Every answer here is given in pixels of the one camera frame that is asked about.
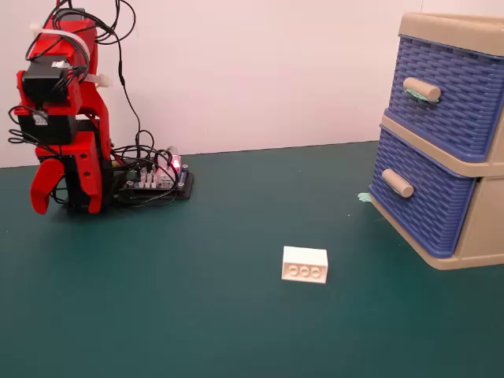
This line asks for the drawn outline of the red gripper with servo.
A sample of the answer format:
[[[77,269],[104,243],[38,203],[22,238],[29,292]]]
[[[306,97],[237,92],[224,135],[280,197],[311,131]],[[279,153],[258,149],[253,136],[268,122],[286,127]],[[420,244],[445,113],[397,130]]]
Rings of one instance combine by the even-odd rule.
[[[50,192],[63,177],[61,162],[84,159],[98,154],[98,113],[83,106],[76,114],[51,115],[44,109],[18,105],[8,111],[11,121],[9,142],[31,144],[41,161],[30,187],[33,210],[45,214]],[[88,212],[98,213],[102,204],[102,180],[98,162],[78,160],[80,186],[89,197]]]

